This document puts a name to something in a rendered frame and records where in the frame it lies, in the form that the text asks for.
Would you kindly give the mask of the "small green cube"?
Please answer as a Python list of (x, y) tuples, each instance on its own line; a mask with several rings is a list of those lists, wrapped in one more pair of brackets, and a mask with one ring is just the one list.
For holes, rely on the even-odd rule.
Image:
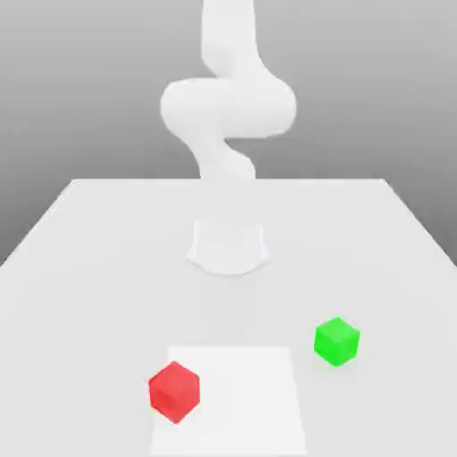
[(334, 367), (339, 367), (357, 355), (360, 330), (339, 317), (316, 327), (314, 352)]

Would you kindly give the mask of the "small red cube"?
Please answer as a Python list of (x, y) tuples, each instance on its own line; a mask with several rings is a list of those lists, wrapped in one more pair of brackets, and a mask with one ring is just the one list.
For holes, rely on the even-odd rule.
[(200, 377), (177, 361), (154, 374), (148, 389), (151, 407), (174, 424), (200, 403)]

